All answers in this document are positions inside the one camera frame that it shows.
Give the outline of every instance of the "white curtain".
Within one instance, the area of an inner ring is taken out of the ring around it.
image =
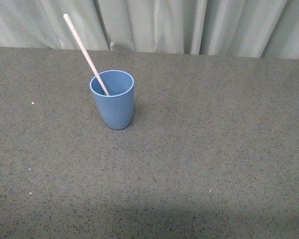
[[[0,46],[299,59],[299,0],[0,0]]]

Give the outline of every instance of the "cup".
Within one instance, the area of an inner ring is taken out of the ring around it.
[[[104,93],[96,77],[93,77],[90,89],[97,108],[109,128],[124,129],[132,119],[134,79],[120,70],[104,71],[99,75],[110,95]]]

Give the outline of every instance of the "blue cup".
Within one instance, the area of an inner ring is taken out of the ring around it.
[[[111,129],[124,129],[132,119],[134,106],[134,79],[124,71],[109,70],[100,73],[100,77],[109,92],[107,96],[96,77],[90,82],[97,108]]]

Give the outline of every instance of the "gray countertop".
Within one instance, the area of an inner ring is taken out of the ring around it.
[[[0,48],[0,238],[299,238],[299,60]]]

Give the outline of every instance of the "drinking straw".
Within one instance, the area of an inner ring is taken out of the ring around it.
[[[75,30],[75,27],[74,27],[74,25],[73,25],[73,23],[72,23],[72,21],[71,21],[69,15],[68,15],[68,14],[64,14],[64,15],[63,15],[63,18],[64,18],[66,24],[68,25],[69,29],[71,30],[72,35],[74,36],[76,42],[78,43],[78,45],[79,45],[79,47],[80,47],[80,49],[81,49],[83,55],[85,56],[85,59],[86,59],[87,62],[89,63],[89,65],[90,65],[90,67],[91,67],[91,69],[92,69],[92,71],[93,71],[93,73],[94,73],[96,79],[98,80],[99,84],[101,85],[101,87],[102,87],[104,93],[105,93],[107,96],[109,96],[110,94],[109,94],[108,90],[106,89],[106,87],[105,87],[105,85],[104,85],[104,83],[103,83],[103,81],[102,81],[102,79],[101,79],[101,77],[100,77],[98,71],[96,70],[96,68],[95,68],[95,66],[94,66],[94,64],[93,64],[93,62],[92,62],[92,60],[91,60],[91,58],[90,58],[88,52],[86,51],[86,49],[85,49],[85,47],[84,47],[84,45],[83,45],[83,43],[82,43],[82,41],[81,41],[81,39],[80,39],[80,37],[79,37],[79,34],[78,34],[77,31]]]

